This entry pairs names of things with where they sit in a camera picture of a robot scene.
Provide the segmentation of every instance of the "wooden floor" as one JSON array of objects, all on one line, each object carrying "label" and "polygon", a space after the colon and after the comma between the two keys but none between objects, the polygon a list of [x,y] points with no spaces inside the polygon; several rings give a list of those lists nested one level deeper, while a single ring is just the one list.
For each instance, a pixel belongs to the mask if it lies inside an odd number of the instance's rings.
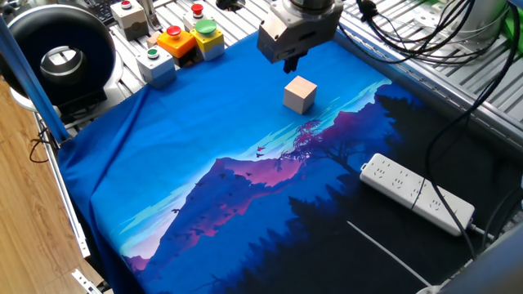
[{"label": "wooden floor", "polygon": [[[101,278],[82,258],[49,163],[32,163],[33,115],[0,82],[0,293],[85,293],[71,276]],[[42,146],[35,158],[45,159]]]}]

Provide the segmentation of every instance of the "blue pole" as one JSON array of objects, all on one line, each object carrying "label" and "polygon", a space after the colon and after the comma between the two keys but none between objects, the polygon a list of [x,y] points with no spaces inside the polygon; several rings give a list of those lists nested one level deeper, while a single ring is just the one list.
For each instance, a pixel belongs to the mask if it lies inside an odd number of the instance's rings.
[{"label": "blue pole", "polygon": [[38,110],[58,143],[69,138],[69,134],[65,130],[64,124],[53,109],[49,98],[42,85],[34,75],[33,70],[25,59],[22,50],[16,43],[15,38],[9,31],[4,20],[0,20],[0,52],[3,58],[11,67],[16,78],[22,85],[27,96],[33,101],[34,107]]}]

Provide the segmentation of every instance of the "purple mountain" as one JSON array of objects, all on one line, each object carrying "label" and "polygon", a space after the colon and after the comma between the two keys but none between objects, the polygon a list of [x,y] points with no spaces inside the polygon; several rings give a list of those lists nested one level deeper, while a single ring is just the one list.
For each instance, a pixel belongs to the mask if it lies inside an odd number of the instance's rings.
[{"label": "purple mountain", "polygon": [[290,186],[301,163],[281,161],[278,168],[278,159],[217,159],[187,195],[186,204],[160,239],[156,253],[138,274],[140,278],[157,278],[159,269],[196,245],[201,236],[214,236],[235,215],[243,215],[255,198],[278,194]]},{"label": "purple mountain", "polygon": [[141,256],[134,256],[134,257],[127,257],[122,256],[123,260],[129,268],[132,270],[132,272],[136,272],[138,270],[143,270],[147,263],[149,262],[148,259],[141,258]]}]

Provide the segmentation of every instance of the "bird silhouette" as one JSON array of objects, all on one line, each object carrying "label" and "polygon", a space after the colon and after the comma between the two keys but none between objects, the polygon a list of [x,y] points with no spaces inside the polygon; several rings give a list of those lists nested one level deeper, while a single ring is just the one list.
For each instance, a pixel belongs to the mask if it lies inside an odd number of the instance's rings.
[{"label": "bird silhouette", "polygon": [[205,233],[205,231],[202,229],[189,229],[189,230],[194,231],[196,236],[200,236],[201,234]]}]

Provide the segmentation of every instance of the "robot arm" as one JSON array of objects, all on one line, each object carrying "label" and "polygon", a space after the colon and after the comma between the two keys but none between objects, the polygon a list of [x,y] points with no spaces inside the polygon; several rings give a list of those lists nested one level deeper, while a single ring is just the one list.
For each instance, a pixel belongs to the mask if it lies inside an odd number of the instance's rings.
[{"label": "robot arm", "polygon": [[[217,0],[223,10],[237,10],[242,3]],[[275,63],[285,60],[284,72],[296,70],[297,61],[309,49],[332,40],[342,16],[341,0],[278,0],[272,2],[260,24],[257,47]]]}]

